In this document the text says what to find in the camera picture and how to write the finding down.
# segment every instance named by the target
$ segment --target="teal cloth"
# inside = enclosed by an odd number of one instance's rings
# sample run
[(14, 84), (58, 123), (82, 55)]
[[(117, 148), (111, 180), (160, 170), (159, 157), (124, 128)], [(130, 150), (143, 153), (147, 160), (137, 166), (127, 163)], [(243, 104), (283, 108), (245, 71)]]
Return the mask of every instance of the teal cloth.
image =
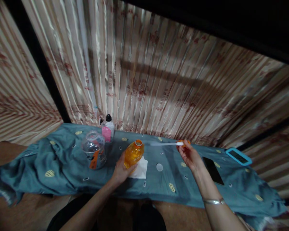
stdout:
[[(156, 136), (116, 131), (114, 141), (105, 145), (106, 164), (100, 170), (91, 170), (89, 161), (81, 150), (81, 141), (91, 130), (101, 133), (101, 128), (97, 127), (62, 124), (57, 131), (30, 145), (15, 160), (1, 166), (1, 180), (16, 192), (93, 194), (111, 178), (123, 150), (136, 139), (141, 139), (145, 145), (144, 158), (148, 160), (146, 179), (128, 178), (117, 189), (115, 196), (150, 198), (204, 208), (198, 186), (190, 169), (181, 165), (183, 160), (176, 146), (149, 145), (153, 142), (175, 142), (174, 140), (162, 138), (160, 141)], [(238, 164), (224, 149), (195, 144), (192, 146), (200, 156), (210, 158), (220, 166), (217, 169), (225, 185), (216, 186), (232, 211), (257, 217), (275, 217), (286, 211), (284, 201), (277, 191), (261, 180), (252, 168)], [(157, 163), (163, 165), (163, 171), (157, 171)], [(45, 176), (49, 170), (54, 172), (53, 177)], [(174, 185), (175, 192), (171, 191), (169, 183)], [(261, 196), (263, 201), (259, 201), (256, 195)]]

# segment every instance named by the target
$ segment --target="wooden floor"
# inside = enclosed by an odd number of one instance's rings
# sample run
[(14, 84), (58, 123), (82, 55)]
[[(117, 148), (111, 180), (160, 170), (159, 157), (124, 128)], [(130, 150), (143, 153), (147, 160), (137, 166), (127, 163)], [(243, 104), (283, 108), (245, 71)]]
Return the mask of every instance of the wooden floor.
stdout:
[[(25, 146), (0, 142), (0, 165), (13, 160), (25, 149)], [(0, 198), (0, 231), (46, 230), (52, 217), (73, 198), (25, 194), (21, 202), (12, 208)], [(132, 215), (140, 204), (139, 200), (110, 198), (100, 213), (99, 230), (132, 230)], [(167, 230), (211, 230), (203, 209), (161, 201), (153, 204), (162, 214)]]

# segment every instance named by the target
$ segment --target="orange plastic bottle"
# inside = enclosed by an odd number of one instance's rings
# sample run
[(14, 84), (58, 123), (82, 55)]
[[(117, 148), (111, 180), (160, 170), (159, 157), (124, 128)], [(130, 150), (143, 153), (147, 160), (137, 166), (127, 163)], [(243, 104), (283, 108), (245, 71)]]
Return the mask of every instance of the orange plastic bottle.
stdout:
[[(184, 140), (179, 140), (178, 142), (184, 142)], [(188, 140), (187, 141), (189, 144), (190, 144), (190, 141)], [(183, 144), (182, 145), (182, 148), (184, 148), (186, 145), (185, 144)], [(177, 146), (177, 150), (179, 151), (179, 146)]]
[(136, 164), (144, 154), (145, 146), (141, 140), (131, 143), (125, 151), (124, 165), (126, 168)]

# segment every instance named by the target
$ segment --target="black phone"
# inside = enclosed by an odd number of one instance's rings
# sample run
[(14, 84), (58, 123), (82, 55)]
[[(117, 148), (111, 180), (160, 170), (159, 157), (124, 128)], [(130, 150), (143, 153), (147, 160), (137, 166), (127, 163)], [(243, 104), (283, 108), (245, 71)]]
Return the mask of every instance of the black phone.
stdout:
[(205, 163), (212, 180), (217, 184), (224, 185), (224, 182), (214, 164), (214, 161), (209, 158), (203, 157), (203, 162)]

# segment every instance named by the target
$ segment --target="black pants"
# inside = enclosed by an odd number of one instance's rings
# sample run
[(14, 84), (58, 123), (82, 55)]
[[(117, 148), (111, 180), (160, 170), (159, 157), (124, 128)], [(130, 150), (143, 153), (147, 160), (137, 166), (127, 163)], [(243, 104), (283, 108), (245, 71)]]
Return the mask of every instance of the black pants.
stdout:
[[(58, 231), (72, 216), (74, 216), (90, 199), (92, 195), (82, 195), (61, 209), (51, 220), (47, 231)], [(165, 231), (166, 226), (162, 215), (151, 204), (143, 204), (133, 220), (133, 231)], [(97, 223), (92, 231), (98, 231)]]

